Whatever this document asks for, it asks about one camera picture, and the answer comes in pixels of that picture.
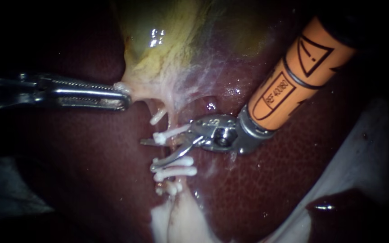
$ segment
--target warning triangle symbol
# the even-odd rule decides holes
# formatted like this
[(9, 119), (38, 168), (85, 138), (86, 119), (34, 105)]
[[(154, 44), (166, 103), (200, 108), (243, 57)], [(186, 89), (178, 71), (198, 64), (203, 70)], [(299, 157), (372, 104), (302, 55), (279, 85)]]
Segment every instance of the warning triangle symbol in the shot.
[(309, 77), (333, 50), (334, 48), (320, 45), (305, 36), (300, 36), (298, 38), (298, 59), (306, 77)]

